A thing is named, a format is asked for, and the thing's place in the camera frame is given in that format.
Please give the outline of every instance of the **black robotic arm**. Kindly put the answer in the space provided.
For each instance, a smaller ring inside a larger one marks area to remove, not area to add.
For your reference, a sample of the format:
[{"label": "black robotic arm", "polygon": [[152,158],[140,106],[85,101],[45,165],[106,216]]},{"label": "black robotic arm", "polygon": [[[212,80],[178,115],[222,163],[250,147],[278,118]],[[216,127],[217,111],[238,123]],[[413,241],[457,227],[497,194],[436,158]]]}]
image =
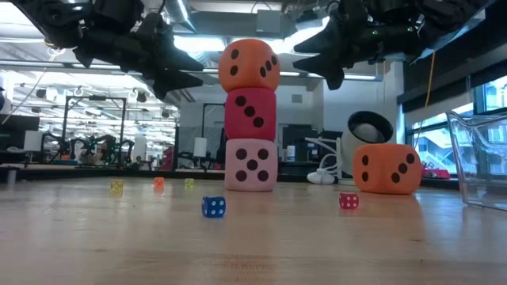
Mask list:
[{"label": "black robotic arm", "polygon": [[370,64],[404,54],[414,62],[426,48],[439,49],[477,13],[495,0],[337,0],[328,5],[330,21],[294,50],[318,55],[294,67],[323,76],[340,88],[355,63]]},{"label": "black robotic arm", "polygon": [[[155,96],[203,82],[181,70],[204,67],[174,47],[172,26],[160,13],[143,19],[141,0],[10,0],[57,48],[73,48],[89,68],[94,59],[119,65],[154,81]],[[141,21],[136,31],[135,24]]]}]

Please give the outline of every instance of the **pink foam die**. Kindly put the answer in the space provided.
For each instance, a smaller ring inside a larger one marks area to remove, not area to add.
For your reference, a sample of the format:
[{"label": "pink foam die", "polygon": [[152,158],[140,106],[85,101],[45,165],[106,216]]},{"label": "pink foam die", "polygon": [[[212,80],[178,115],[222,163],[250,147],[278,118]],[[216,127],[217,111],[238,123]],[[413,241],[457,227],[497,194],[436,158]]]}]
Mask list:
[{"label": "pink foam die", "polygon": [[226,145],[225,188],[235,191],[272,191],[278,176],[274,142],[230,139]]}]

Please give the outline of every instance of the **die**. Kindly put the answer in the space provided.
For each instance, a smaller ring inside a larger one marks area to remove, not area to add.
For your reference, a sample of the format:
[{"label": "die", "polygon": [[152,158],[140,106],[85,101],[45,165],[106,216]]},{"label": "die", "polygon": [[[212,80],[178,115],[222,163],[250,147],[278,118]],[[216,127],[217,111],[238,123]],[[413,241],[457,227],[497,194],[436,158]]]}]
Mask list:
[{"label": "die", "polygon": [[111,196],[122,196],[124,194],[124,181],[119,179],[111,180],[109,194]]},{"label": "die", "polygon": [[276,94],[266,88],[240,88],[225,101],[225,133],[228,139],[275,140]]},{"label": "die", "polygon": [[229,44],[219,61],[219,81],[226,92],[243,87],[276,90],[280,62],[271,47],[255,39]]},{"label": "die", "polygon": [[362,192],[411,194],[421,183],[422,164],[412,146],[360,146],[353,158],[353,176]]},{"label": "die", "polygon": [[156,189],[164,188],[164,178],[163,177],[156,177],[153,179],[153,187]]},{"label": "die", "polygon": [[359,197],[355,193],[340,193],[339,202],[343,209],[355,209],[359,206]]},{"label": "die", "polygon": [[264,139],[229,139],[225,155],[225,188],[234,191],[272,191],[278,176],[274,142]]},{"label": "die", "polygon": [[222,218],[225,214],[225,198],[220,196],[205,196],[201,204],[203,216],[206,218]]},{"label": "die", "polygon": [[185,179],[185,189],[193,189],[196,182],[192,178]]}]

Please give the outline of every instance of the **red object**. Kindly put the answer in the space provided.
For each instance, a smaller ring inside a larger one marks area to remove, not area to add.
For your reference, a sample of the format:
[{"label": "red object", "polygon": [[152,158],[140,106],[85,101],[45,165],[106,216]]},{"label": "red object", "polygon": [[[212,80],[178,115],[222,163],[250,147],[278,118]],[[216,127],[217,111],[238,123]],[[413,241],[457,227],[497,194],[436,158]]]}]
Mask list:
[{"label": "red object", "polygon": [[276,95],[266,88],[241,88],[225,101],[225,133],[228,139],[275,140]]},{"label": "red object", "polygon": [[422,164],[412,146],[376,143],[360,146],[353,176],[362,192],[412,194],[421,183]]},{"label": "red object", "polygon": [[280,61],[262,40],[237,40],[220,57],[219,81],[226,92],[243,87],[274,91],[280,83]]},{"label": "red object", "polygon": [[451,179],[451,174],[446,169],[423,169],[422,176],[424,178]]},{"label": "red object", "polygon": [[355,209],[359,206],[359,197],[356,193],[340,193],[340,207],[342,209]]},{"label": "red object", "polygon": [[166,150],[164,150],[165,157],[162,160],[162,171],[171,171],[173,170],[173,147],[169,146]]},{"label": "red object", "polygon": [[153,186],[156,189],[164,188],[164,178],[162,178],[162,177],[156,177],[153,180]]}]

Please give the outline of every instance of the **stacked dice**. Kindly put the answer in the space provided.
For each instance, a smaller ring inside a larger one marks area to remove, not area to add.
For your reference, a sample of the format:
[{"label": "stacked dice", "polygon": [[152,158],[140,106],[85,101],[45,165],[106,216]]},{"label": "stacked dice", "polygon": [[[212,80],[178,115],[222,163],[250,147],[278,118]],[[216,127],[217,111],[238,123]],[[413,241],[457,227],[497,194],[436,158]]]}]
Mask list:
[{"label": "stacked dice", "polygon": [[276,94],[280,63],[260,40],[230,44],[219,62],[225,102],[225,188],[272,191],[278,173]]}]

